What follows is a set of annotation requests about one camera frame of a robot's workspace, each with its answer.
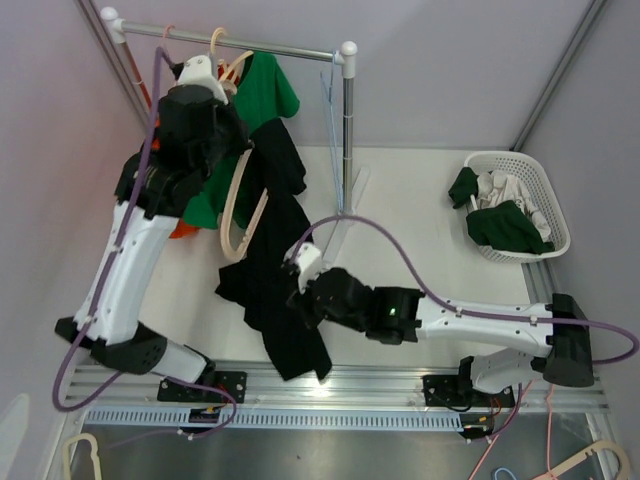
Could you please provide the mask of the black t shirt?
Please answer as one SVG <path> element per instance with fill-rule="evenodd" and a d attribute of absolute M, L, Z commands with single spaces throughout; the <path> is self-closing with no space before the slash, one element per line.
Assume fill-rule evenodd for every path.
<path fill-rule="evenodd" d="M 274 118 L 258 127 L 243 174 L 240 208 L 252 213 L 263 192 L 264 211 L 238 263 L 219 270 L 216 293 L 244 308 L 244 321 L 258 331 L 265 351 L 285 381 L 313 372 L 322 381 L 332 362 L 320 332 L 287 305 L 285 253 L 310 226 L 296 196 L 304 192 L 306 169 L 284 123 Z"/>

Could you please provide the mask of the light blue wire hanger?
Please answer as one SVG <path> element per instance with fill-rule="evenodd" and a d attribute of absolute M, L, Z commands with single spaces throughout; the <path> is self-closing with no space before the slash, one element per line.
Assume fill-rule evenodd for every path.
<path fill-rule="evenodd" d="M 334 87 L 336 86 L 335 76 L 339 66 L 339 58 L 339 51 L 334 50 L 331 54 L 330 70 L 328 72 L 320 72 L 320 85 L 337 211 L 342 213 L 344 208 L 344 189 L 342 169 L 338 159 L 337 116 L 335 114 L 336 95 L 334 94 Z"/>

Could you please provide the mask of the green and white t shirt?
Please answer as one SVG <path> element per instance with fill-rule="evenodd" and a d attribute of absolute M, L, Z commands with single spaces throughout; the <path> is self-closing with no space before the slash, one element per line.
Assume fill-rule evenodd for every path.
<path fill-rule="evenodd" d="M 502 170 L 475 173 L 464 167 L 448 190 L 453 207 L 475 201 L 467 231 L 479 246 L 541 255 L 555 250 L 551 226 L 517 176 Z"/>

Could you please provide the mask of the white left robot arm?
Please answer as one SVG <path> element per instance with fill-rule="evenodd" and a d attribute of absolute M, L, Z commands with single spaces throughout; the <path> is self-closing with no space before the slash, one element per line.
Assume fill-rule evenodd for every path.
<path fill-rule="evenodd" d="M 145 326 L 139 313 L 187 204 L 217 164 L 243 152 L 249 138 L 235 107 L 200 85 L 175 86 L 160 98 L 151 134 L 124 163 L 112 231 L 90 293 L 74 316 L 57 321 L 55 332 L 107 368 L 179 379 L 183 393 L 203 401 L 215 389 L 212 362 Z"/>

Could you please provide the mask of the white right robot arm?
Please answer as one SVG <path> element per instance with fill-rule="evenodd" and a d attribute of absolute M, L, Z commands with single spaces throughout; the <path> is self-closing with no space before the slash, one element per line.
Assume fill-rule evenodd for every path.
<path fill-rule="evenodd" d="M 504 320 L 498 313 L 483 318 L 462 307 L 449 310 L 417 289 L 371 288 L 343 268 L 314 273 L 285 263 L 283 269 L 287 304 L 310 329 L 329 321 L 383 345 L 462 340 L 497 347 L 495 353 L 460 360 L 455 392 L 466 404 L 530 380 L 567 388 L 594 384 L 588 328 L 572 318 L 552 323 L 549 305 L 529 306 L 540 316 L 535 321 Z"/>

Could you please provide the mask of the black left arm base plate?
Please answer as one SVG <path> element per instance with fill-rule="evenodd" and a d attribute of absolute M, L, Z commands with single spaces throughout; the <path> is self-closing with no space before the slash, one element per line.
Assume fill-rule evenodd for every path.
<path fill-rule="evenodd" d="M 202 377 L 197 385 L 205 385 L 215 389 L 202 390 L 163 379 L 157 390 L 157 400 L 169 403 L 228 403 L 229 399 L 220 392 L 225 392 L 236 403 L 242 404 L 247 392 L 248 375 L 244 371 L 215 371 Z"/>

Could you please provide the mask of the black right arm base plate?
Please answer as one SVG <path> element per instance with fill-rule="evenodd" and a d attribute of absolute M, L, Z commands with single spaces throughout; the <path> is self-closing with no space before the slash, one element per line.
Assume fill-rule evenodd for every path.
<path fill-rule="evenodd" d="M 485 393 L 475 390 L 459 375 L 425 375 L 422 377 L 425 403 L 428 407 L 443 407 L 465 413 L 473 408 L 512 408 L 516 399 L 512 390 Z"/>

